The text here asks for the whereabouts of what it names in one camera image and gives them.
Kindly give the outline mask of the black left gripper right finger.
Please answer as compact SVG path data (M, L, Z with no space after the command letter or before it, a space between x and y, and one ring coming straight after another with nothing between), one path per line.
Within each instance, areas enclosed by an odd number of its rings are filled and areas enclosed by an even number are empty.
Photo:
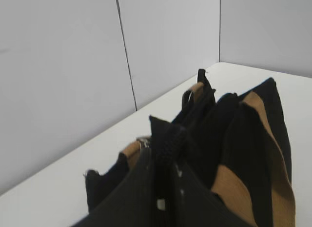
M170 214L175 227L251 227L231 212L199 180L186 161L174 162L170 168Z

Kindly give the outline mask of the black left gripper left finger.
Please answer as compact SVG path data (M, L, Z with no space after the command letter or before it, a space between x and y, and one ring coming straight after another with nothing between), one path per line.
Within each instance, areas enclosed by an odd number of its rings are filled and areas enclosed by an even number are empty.
M138 160L130 167L121 152L110 170L85 175L88 215L77 227L159 227L156 206L154 161L149 145L139 145Z

